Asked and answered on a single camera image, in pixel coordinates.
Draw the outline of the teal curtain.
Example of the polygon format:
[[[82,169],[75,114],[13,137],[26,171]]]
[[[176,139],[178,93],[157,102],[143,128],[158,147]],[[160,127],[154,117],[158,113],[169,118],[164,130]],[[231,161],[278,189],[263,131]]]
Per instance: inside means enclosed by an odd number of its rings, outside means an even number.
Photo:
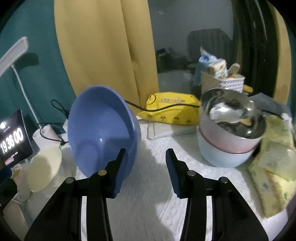
[[[29,40],[29,50],[15,63],[25,92],[39,119],[62,123],[64,114],[51,100],[69,109],[76,98],[67,76],[55,29],[53,1],[24,1],[1,31],[1,55],[21,37]],[[1,120],[22,110],[29,135],[38,125],[23,97],[15,73],[9,68],[1,77]]]

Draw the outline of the pink steel-lined bowl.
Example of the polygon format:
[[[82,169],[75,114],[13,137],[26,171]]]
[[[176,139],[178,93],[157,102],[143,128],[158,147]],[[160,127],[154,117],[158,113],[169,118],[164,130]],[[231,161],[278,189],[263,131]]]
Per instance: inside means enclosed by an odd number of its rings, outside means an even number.
[[[227,153],[253,150],[266,130],[262,111],[244,94],[212,88],[201,95],[199,129],[214,147]]]

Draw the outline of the light blue bowl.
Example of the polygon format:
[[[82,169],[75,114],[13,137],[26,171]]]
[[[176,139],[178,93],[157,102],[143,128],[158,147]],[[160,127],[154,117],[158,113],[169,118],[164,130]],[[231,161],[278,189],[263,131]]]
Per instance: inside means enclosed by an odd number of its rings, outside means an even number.
[[[231,154],[224,151],[221,151],[211,145],[202,135],[201,131],[199,131],[198,136],[199,149],[202,156],[208,161],[210,164],[220,167],[220,168],[235,168],[246,162],[255,149],[243,153],[243,154]]]

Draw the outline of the tablet showing clock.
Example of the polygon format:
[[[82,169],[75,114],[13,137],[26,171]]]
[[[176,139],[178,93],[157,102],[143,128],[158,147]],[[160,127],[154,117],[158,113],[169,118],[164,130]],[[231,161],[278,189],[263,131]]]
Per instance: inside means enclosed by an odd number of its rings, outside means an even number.
[[[23,119],[18,109],[5,120],[1,121],[1,164],[14,166],[33,154]]]

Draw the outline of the yellow duck wipes pack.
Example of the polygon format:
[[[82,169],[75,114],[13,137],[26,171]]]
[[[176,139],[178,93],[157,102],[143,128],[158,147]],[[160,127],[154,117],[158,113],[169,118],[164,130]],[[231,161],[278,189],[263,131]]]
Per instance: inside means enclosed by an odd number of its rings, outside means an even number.
[[[201,102],[192,94],[160,92],[152,94],[145,110],[137,114],[146,121],[181,126],[196,126],[199,123]]]

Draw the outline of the dark blue bowl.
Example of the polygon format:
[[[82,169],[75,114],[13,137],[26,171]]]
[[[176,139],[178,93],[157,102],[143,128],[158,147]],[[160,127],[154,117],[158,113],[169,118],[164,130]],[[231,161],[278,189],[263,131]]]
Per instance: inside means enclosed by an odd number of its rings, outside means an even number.
[[[73,102],[68,118],[68,142],[80,171],[90,177],[126,149],[124,177],[133,169],[141,131],[135,114],[113,89],[95,85]]]

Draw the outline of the pink star bowl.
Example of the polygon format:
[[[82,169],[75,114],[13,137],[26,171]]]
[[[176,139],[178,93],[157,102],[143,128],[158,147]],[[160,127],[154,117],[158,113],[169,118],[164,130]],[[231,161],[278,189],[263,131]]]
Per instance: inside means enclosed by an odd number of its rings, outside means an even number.
[[[17,186],[17,194],[14,200],[18,202],[26,202],[31,194],[31,190],[27,181],[28,166],[26,164],[17,164],[12,169],[12,179]]]

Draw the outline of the white desk lamp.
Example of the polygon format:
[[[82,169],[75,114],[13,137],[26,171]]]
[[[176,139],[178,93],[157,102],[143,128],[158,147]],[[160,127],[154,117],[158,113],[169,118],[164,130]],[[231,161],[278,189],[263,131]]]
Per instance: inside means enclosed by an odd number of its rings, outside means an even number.
[[[37,144],[40,149],[44,149],[49,146],[60,146],[61,140],[54,139],[54,137],[58,137],[50,124],[41,124],[31,103],[25,92],[25,88],[21,81],[21,78],[16,70],[15,63],[19,60],[24,54],[27,53],[29,49],[29,40],[26,36],[18,39],[15,44],[13,44],[8,51],[1,57],[1,76],[11,68],[15,73],[18,84],[21,88],[21,92],[23,97],[35,119],[36,124],[38,125],[38,129],[33,133],[33,140]]]

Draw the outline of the yellow curtain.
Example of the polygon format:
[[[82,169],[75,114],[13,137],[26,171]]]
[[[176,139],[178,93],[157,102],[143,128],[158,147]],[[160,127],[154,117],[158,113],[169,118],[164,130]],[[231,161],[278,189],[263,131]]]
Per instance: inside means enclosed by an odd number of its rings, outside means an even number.
[[[138,113],[159,91],[147,1],[55,1],[54,20],[75,94],[106,85]]]

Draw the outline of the yellow tissue pack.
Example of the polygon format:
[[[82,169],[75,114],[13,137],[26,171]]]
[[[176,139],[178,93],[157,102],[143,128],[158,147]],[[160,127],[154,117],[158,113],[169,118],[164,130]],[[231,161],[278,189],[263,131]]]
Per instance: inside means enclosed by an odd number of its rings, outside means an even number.
[[[295,196],[295,145],[288,121],[266,117],[260,151],[248,167],[259,194],[264,217],[286,209]]]

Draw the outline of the dark chair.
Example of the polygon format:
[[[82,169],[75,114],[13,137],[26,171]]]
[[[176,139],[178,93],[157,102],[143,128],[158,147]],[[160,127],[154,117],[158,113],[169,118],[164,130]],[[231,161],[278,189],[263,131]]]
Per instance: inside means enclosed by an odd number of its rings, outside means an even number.
[[[200,48],[208,53],[222,58],[227,64],[233,62],[233,43],[221,29],[204,29],[189,32],[187,36],[187,53],[192,62],[201,57]]]

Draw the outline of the white perforated basket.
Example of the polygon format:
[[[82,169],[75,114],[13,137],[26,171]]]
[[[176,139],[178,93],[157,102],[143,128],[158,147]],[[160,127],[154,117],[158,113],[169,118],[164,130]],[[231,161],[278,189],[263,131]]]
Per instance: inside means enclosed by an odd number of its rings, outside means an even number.
[[[235,74],[231,77],[220,78],[215,77],[207,72],[201,72],[201,92],[204,93],[208,89],[222,88],[234,90],[241,93],[243,91],[245,77],[240,74]]]

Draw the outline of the blue snack packet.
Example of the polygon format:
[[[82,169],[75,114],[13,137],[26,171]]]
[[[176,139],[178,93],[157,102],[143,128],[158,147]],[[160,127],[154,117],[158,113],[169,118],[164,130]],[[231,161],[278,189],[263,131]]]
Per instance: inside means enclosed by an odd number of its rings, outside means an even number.
[[[201,72],[209,73],[214,77],[226,77],[228,75],[227,62],[225,59],[218,59],[216,56],[210,54],[203,47],[200,47],[201,57],[198,60],[193,86],[201,85]]]

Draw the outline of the cream bowl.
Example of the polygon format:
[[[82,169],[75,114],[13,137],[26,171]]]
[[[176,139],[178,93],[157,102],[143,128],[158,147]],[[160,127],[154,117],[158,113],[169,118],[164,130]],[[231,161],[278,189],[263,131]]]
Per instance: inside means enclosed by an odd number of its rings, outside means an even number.
[[[30,164],[27,182],[32,192],[45,190],[58,176],[62,166],[62,152],[57,146],[41,150],[36,154]]]

